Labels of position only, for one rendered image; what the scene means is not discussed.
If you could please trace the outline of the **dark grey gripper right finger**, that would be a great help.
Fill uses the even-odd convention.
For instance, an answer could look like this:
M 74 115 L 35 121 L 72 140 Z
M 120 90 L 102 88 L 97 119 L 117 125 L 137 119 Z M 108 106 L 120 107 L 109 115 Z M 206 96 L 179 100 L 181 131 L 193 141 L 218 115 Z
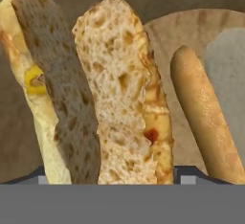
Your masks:
M 228 182 L 212 178 L 195 166 L 175 166 L 174 183 L 179 185 L 228 185 Z

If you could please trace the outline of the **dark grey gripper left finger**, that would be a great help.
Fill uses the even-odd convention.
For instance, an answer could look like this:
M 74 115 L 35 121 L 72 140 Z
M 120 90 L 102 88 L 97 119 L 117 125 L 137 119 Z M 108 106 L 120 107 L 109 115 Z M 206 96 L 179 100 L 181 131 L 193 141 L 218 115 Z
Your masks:
M 40 166 L 28 175 L 5 182 L 5 185 L 46 185 L 47 183 L 44 167 Z

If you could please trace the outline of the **split bread bun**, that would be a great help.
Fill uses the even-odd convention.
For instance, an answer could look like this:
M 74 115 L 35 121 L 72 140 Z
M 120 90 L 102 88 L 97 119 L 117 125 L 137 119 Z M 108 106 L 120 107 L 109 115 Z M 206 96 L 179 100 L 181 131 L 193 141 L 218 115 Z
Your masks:
M 0 41 L 49 183 L 172 183 L 166 95 L 148 35 L 124 0 L 102 0 L 75 25 L 53 0 L 2 0 Z

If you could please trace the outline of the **brown sausage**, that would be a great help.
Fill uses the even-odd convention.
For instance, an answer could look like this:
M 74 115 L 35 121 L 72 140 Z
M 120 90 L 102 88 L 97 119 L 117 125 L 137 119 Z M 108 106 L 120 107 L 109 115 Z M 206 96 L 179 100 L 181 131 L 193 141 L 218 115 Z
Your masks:
M 245 169 L 212 84 L 197 54 L 181 46 L 170 62 L 176 96 L 198 145 L 208 175 L 245 185 Z

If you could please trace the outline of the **pale grey bread bun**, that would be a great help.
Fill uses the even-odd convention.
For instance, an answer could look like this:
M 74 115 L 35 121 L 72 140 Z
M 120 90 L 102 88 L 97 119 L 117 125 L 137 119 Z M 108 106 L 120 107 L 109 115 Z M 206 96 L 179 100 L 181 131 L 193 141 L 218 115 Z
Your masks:
M 205 68 L 245 165 L 245 29 L 220 33 L 204 53 Z

